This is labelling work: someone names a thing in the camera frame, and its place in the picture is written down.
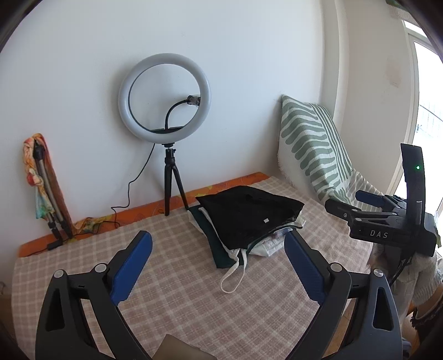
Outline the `white tote bag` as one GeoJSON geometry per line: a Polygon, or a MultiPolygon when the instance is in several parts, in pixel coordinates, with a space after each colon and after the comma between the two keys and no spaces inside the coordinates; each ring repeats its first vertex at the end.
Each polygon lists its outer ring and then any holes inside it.
{"type": "MultiPolygon", "coordinates": [[[[201,207],[201,210],[206,215],[207,219],[210,221],[210,223],[213,225],[212,221],[210,220],[209,215],[207,214],[207,211],[204,210],[203,207],[201,207]]],[[[302,218],[301,215],[298,216],[298,218],[294,222],[287,223],[283,227],[278,228],[277,230],[273,230],[270,235],[267,235],[266,237],[262,238],[259,241],[255,241],[251,243],[247,250],[245,249],[234,249],[229,250],[226,248],[226,246],[223,244],[224,249],[228,252],[228,255],[231,259],[235,261],[235,264],[227,269],[227,272],[223,275],[223,277],[220,279],[219,286],[222,292],[231,294],[236,291],[238,286],[241,284],[245,273],[246,268],[248,264],[248,256],[261,256],[261,257],[270,257],[277,251],[281,250],[284,246],[284,240],[285,235],[292,230],[298,229],[301,230],[304,228],[306,224],[306,221],[302,218]],[[232,276],[237,269],[242,269],[242,274],[237,282],[237,284],[234,286],[233,289],[227,290],[224,288],[224,282],[232,276]]]]}

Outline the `black t-shirt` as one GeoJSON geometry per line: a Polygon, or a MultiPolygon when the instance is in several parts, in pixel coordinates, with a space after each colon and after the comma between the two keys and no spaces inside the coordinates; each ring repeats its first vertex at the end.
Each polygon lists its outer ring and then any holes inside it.
{"type": "Polygon", "coordinates": [[[248,249],[250,244],[296,221],[304,207],[299,200],[249,186],[196,199],[229,250],[248,249]]]}

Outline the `colourful floral scarf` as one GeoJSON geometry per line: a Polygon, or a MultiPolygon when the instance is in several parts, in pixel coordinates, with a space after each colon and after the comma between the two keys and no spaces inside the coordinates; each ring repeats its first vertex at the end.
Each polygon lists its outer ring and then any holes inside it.
{"type": "Polygon", "coordinates": [[[33,147],[35,141],[38,141],[38,134],[39,133],[32,135],[23,142],[22,159],[25,166],[26,181],[35,190],[35,215],[38,219],[48,220],[45,206],[46,201],[42,197],[44,193],[43,182],[38,175],[36,163],[33,158],[33,147]]]}

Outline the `black power adapter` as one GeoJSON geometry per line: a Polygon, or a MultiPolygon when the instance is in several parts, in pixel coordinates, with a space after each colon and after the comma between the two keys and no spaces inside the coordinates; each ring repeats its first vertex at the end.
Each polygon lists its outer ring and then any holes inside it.
{"type": "Polygon", "coordinates": [[[55,241],[47,244],[47,250],[48,251],[54,250],[60,246],[63,246],[64,243],[65,243],[65,240],[62,240],[62,239],[55,240],[55,241]]]}

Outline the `green white striped pillow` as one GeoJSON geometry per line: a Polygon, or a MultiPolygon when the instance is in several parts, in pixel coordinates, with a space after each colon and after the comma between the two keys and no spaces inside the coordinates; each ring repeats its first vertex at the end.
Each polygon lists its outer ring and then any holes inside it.
{"type": "Polygon", "coordinates": [[[278,162],[286,179],[321,204],[336,199],[376,212],[374,205],[357,200],[356,192],[382,192],[352,165],[327,109],[287,95],[281,97],[281,104],[278,162]]]}

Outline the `orange patterned scarf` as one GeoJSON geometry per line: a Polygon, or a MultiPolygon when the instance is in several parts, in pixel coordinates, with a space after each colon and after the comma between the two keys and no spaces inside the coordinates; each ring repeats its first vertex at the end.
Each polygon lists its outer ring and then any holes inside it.
{"type": "Polygon", "coordinates": [[[50,151],[48,149],[46,140],[41,133],[38,134],[38,141],[41,145],[43,145],[43,148],[45,150],[45,155],[43,156],[43,163],[48,178],[46,184],[48,184],[50,187],[50,191],[47,191],[47,194],[48,195],[52,194],[53,199],[51,199],[50,201],[53,204],[54,209],[57,212],[59,212],[61,215],[60,217],[65,225],[64,228],[65,233],[68,235],[69,238],[74,238],[74,236],[77,235],[77,228],[74,226],[72,222],[71,215],[65,203],[65,198],[63,196],[61,187],[59,186],[59,182],[56,177],[56,172],[53,168],[50,151]]]}

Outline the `dark green folded garment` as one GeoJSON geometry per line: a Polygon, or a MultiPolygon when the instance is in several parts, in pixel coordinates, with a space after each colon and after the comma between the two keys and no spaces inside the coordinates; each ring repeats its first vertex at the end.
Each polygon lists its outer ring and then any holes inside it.
{"type": "Polygon", "coordinates": [[[189,220],[197,230],[206,236],[216,268],[228,269],[233,266],[235,261],[229,257],[228,252],[224,249],[213,225],[201,210],[200,205],[195,205],[189,208],[189,220]]]}

